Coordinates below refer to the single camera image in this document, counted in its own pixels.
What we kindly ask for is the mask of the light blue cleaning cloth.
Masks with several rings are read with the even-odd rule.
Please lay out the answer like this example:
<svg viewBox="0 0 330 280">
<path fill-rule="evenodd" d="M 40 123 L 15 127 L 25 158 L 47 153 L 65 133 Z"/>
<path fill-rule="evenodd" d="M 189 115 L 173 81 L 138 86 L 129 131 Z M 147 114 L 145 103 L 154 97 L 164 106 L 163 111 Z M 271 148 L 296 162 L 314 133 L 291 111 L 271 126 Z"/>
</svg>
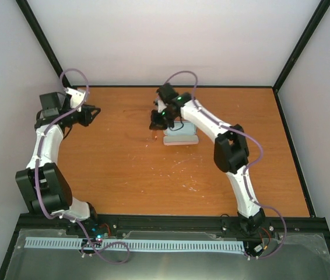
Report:
<svg viewBox="0 0 330 280">
<path fill-rule="evenodd" d="M 174 128 L 168 128 L 164 134 L 167 136 L 192 136 L 196 134 L 195 126 L 190 122 L 175 122 Z"/>
</svg>

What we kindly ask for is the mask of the pink glasses case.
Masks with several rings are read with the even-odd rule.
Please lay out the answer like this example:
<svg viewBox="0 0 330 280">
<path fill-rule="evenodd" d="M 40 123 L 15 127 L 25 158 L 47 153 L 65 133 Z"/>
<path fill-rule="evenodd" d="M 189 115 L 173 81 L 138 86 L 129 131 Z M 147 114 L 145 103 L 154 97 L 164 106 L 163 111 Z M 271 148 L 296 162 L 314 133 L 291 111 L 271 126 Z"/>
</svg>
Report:
<svg viewBox="0 0 330 280">
<path fill-rule="evenodd" d="M 189 121 L 175 121 L 175 123 L 185 123 Z M 199 138 L 197 134 L 192 136 L 167 136 L 164 134 L 163 144 L 166 146 L 179 146 L 179 145 L 197 145 Z"/>
</svg>

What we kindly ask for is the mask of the transparent brown sunglasses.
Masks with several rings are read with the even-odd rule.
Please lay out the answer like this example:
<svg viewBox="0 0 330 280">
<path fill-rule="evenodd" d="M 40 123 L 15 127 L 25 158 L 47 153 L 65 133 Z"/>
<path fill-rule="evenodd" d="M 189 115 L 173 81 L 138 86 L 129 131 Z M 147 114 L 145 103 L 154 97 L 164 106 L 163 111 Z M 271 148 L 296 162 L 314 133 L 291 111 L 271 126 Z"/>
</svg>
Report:
<svg viewBox="0 0 330 280">
<path fill-rule="evenodd" d="M 156 142 L 158 139 L 157 132 L 152 130 L 130 130 L 124 133 L 125 137 L 134 142 Z"/>
</svg>

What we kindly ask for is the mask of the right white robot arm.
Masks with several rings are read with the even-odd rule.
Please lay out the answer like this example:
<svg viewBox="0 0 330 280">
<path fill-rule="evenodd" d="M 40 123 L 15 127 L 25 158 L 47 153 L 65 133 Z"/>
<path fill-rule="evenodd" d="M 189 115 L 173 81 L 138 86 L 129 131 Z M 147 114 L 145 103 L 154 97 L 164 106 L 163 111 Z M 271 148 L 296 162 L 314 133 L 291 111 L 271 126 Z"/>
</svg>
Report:
<svg viewBox="0 0 330 280">
<path fill-rule="evenodd" d="M 150 130 L 175 127 L 175 119 L 185 119 L 201 130 L 214 143 L 213 160 L 226 174 L 237 201 L 237 214 L 241 230 L 253 235 L 265 220 L 248 171 L 250 155 L 242 126 L 231 125 L 209 112 L 190 93 L 178 94 L 166 83 L 156 90 L 157 109 L 152 110 Z"/>
</svg>

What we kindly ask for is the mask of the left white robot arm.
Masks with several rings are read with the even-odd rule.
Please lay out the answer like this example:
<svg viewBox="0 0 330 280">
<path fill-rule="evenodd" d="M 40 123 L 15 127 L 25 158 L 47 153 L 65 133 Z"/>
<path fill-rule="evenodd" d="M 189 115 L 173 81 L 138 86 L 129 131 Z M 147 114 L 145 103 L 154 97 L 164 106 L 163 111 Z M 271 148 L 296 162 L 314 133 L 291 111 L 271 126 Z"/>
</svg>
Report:
<svg viewBox="0 0 330 280">
<path fill-rule="evenodd" d="M 61 142 L 75 124 L 89 126 L 101 112 L 86 104 L 87 92 L 69 87 L 64 92 L 40 95 L 41 110 L 36 114 L 36 144 L 26 168 L 16 172 L 15 180 L 31 215 L 79 221 L 87 235 L 100 227 L 94 206 L 80 201 L 57 166 Z"/>
</svg>

